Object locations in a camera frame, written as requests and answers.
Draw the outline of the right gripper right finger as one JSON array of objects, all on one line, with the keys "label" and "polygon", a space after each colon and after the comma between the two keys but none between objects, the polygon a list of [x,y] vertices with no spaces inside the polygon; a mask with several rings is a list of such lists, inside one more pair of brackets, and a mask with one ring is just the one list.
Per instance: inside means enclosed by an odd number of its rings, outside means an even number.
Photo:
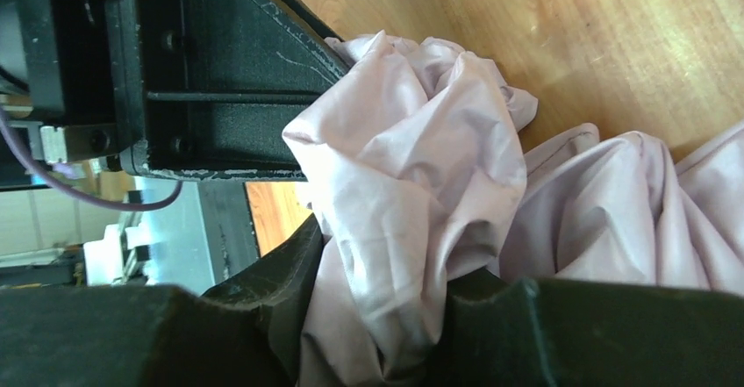
[{"label": "right gripper right finger", "polygon": [[525,278],[486,269],[447,286],[430,386],[740,386],[732,294]]}]

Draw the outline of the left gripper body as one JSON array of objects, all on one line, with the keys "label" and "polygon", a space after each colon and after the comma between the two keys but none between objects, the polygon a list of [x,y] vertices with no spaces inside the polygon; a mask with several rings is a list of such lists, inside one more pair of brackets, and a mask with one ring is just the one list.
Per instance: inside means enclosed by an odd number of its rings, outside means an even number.
[{"label": "left gripper body", "polygon": [[120,0],[1,0],[1,110],[29,161],[122,169],[106,7]]}]

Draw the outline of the pink folding umbrella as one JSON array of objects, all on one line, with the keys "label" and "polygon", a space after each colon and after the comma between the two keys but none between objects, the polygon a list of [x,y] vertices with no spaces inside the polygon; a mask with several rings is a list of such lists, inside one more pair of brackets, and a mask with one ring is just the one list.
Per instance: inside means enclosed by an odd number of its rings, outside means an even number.
[{"label": "pink folding umbrella", "polygon": [[674,161],[637,131],[576,126],[524,152],[538,102],[494,61],[384,32],[283,139],[326,238],[302,386],[407,386],[440,339],[447,282],[521,276],[743,292],[743,128]]}]

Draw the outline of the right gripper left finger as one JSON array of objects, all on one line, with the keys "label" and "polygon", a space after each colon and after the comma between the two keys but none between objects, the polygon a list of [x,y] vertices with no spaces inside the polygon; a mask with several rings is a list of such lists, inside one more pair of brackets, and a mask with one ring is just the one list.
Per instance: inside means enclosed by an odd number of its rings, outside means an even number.
[{"label": "right gripper left finger", "polygon": [[1,293],[4,386],[293,386],[323,251],[308,218],[197,296],[174,285]]}]

